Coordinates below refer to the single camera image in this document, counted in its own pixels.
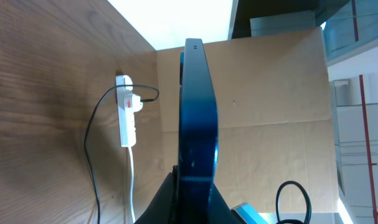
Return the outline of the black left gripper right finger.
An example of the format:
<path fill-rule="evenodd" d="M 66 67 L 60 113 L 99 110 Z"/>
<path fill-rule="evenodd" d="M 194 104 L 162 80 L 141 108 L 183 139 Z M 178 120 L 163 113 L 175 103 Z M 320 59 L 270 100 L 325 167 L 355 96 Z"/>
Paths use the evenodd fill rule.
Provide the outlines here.
<path fill-rule="evenodd" d="M 214 184 L 208 208 L 208 224 L 241 224 Z"/>

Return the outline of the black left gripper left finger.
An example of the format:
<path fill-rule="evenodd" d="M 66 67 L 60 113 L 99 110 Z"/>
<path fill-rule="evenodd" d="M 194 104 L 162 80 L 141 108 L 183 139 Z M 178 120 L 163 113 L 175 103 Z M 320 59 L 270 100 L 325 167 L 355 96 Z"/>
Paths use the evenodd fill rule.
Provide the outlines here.
<path fill-rule="evenodd" d="M 177 168 L 172 167 L 156 195 L 135 224 L 171 224 L 176 222 Z"/>

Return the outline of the blue smartphone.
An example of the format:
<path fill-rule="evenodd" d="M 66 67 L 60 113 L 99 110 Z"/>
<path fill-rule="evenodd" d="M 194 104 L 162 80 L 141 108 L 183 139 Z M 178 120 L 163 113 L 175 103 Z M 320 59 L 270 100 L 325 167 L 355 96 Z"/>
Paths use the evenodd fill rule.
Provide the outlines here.
<path fill-rule="evenodd" d="M 181 54 L 177 220 L 207 223 L 218 155 L 218 112 L 201 39 Z"/>

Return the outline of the white power strip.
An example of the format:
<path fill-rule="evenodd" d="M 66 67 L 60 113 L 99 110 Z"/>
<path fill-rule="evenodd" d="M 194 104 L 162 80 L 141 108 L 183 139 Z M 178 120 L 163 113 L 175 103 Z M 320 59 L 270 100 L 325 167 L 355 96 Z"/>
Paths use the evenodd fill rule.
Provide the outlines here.
<path fill-rule="evenodd" d="M 115 81 L 121 146 L 132 147 L 136 144 L 135 115 L 131 109 L 133 82 L 127 75 L 118 75 Z"/>

